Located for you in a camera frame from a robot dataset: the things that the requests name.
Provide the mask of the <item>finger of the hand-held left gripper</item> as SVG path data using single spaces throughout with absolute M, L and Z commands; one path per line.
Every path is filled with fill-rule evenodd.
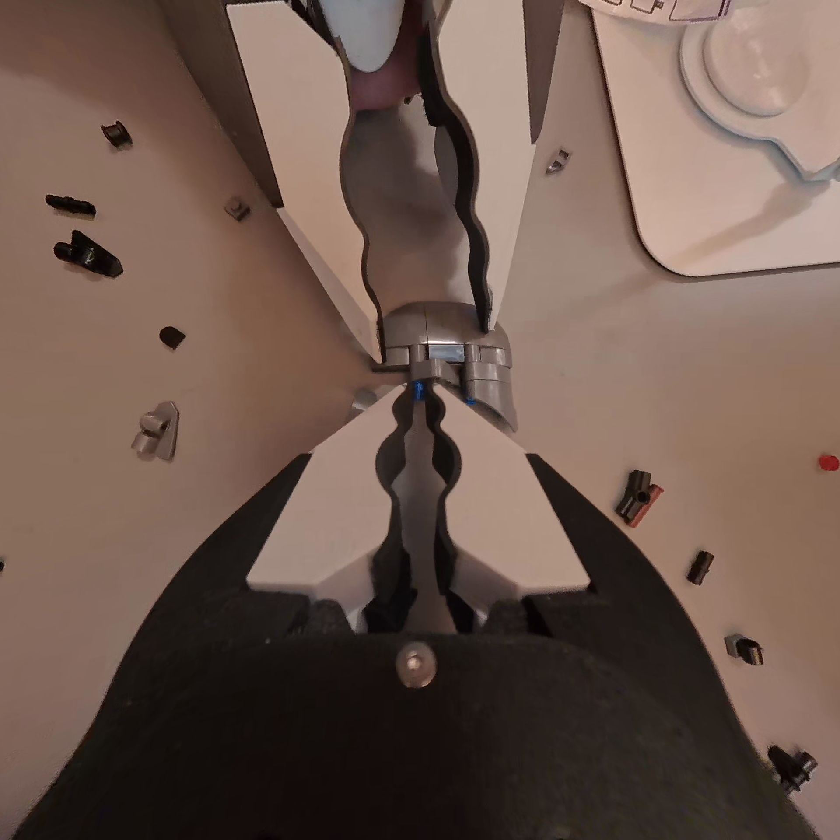
M 519 1 L 422 2 L 417 76 L 448 137 L 479 329 L 496 326 L 531 175 L 526 28 Z
M 370 242 L 343 177 L 354 124 L 343 48 L 286 2 L 229 4 L 227 17 L 280 191 L 277 214 L 349 331 L 382 364 Z

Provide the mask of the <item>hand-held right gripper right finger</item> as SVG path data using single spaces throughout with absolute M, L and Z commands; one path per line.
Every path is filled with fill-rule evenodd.
M 527 453 L 442 385 L 426 395 L 437 501 L 434 567 L 457 634 L 499 602 L 582 593 L 588 575 Z

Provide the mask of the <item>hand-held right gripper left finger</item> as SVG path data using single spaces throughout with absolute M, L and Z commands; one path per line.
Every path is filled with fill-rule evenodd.
M 309 453 L 250 590 L 336 602 L 357 633 L 404 629 L 415 588 L 394 483 L 413 405 L 410 387 L 395 386 Z

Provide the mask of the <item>grey lego assembly blue pins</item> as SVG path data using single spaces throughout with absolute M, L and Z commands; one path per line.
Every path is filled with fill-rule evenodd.
M 483 332 L 477 309 L 451 301 L 415 302 L 384 318 L 382 372 L 405 373 L 412 382 L 435 381 L 484 406 L 512 432 L 518 430 L 513 401 L 511 344 L 497 326 Z

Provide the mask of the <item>grey triangular lego piece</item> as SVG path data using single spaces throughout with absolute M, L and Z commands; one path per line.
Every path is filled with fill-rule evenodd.
M 158 404 L 139 420 L 139 430 L 132 442 L 132 450 L 144 460 L 160 459 L 170 463 L 176 451 L 180 413 L 176 404 Z

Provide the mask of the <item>black lego wedge panel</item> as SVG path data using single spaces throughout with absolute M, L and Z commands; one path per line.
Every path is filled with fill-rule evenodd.
M 72 230 L 70 242 L 55 243 L 54 255 L 69 265 L 100 277 L 116 279 L 123 274 L 119 258 L 78 229 Z

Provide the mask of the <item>black lego cross connector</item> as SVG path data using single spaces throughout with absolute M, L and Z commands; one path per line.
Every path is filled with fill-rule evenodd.
M 767 756 L 786 795 L 801 792 L 802 786 L 811 779 L 818 766 L 818 762 L 810 753 L 786 752 L 776 744 L 768 748 Z

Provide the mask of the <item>person's left hand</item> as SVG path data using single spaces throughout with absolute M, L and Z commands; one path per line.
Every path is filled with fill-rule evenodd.
M 352 69 L 350 102 L 352 112 L 393 109 L 419 92 L 414 63 L 387 62 L 373 72 Z

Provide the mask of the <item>black connector with brown axle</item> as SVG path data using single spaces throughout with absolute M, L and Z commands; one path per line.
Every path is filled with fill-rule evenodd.
M 635 529 L 664 492 L 663 487 L 652 481 L 650 473 L 634 469 L 627 477 L 623 496 L 614 508 L 615 513 L 629 528 Z

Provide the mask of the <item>clear sticker sheet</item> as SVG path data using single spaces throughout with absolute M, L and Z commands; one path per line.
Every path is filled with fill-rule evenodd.
M 715 22 L 728 15 L 731 1 L 580 1 L 598 14 L 660 26 Z

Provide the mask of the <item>pale blue stand frame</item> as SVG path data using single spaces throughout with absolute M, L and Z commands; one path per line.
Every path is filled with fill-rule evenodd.
M 761 2 L 690 25 L 679 63 L 714 123 L 775 145 L 808 182 L 838 180 L 839 3 Z

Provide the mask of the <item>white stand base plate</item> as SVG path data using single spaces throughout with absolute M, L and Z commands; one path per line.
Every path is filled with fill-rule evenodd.
M 691 24 L 592 19 L 647 252 L 694 278 L 837 265 L 838 180 L 802 180 L 775 145 L 700 110 L 679 63 Z

